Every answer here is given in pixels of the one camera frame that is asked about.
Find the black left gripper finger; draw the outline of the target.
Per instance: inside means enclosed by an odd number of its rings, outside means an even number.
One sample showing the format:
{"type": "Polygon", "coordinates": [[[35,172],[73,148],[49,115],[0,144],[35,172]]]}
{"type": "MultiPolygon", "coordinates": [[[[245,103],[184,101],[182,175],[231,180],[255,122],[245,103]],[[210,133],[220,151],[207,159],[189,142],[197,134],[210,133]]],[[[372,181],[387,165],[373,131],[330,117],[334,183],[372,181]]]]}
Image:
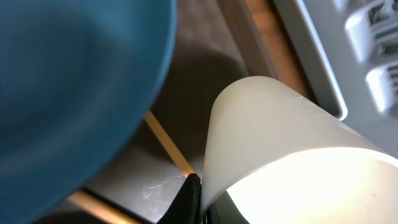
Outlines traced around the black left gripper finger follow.
{"type": "Polygon", "coordinates": [[[185,179],[169,209],[157,224],[199,223],[201,182],[198,175],[191,173],[185,179]]]}

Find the wooden chopstick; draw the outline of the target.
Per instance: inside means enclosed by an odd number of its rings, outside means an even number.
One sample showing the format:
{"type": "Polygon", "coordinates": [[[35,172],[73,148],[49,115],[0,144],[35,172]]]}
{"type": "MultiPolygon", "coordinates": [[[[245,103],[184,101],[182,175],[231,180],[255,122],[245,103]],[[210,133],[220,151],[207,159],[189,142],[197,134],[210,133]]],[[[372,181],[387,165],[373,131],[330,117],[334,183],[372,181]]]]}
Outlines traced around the wooden chopstick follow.
{"type": "Polygon", "coordinates": [[[159,123],[154,114],[149,110],[144,118],[146,124],[157,138],[158,142],[162,145],[166,153],[169,155],[174,164],[180,169],[181,173],[188,177],[190,174],[195,173],[186,158],[180,152],[178,147],[172,141],[165,129],[159,123]]]}
{"type": "Polygon", "coordinates": [[[106,223],[141,224],[140,221],[83,190],[71,194],[67,200],[106,223]]]}

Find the cream white cup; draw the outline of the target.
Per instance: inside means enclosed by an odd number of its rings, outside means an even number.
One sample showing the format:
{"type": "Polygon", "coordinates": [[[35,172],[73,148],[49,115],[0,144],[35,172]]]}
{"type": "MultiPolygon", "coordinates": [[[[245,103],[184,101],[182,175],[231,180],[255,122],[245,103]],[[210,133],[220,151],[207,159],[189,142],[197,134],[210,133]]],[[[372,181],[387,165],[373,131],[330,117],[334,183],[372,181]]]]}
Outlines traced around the cream white cup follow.
{"type": "Polygon", "coordinates": [[[201,214],[223,193],[249,223],[396,223],[397,159],[283,83],[247,77],[213,104],[201,214]]]}

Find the dark blue plate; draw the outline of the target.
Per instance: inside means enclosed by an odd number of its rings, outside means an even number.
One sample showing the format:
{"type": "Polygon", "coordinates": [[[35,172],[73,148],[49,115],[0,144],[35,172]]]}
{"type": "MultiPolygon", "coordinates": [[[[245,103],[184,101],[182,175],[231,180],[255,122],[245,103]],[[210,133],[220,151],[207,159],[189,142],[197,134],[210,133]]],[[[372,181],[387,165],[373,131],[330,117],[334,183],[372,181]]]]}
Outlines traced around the dark blue plate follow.
{"type": "Polygon", "coordinates": [[[121,150],[167,76],[175,0],[1,1],[1,222],[31,222],[121,150]]]}

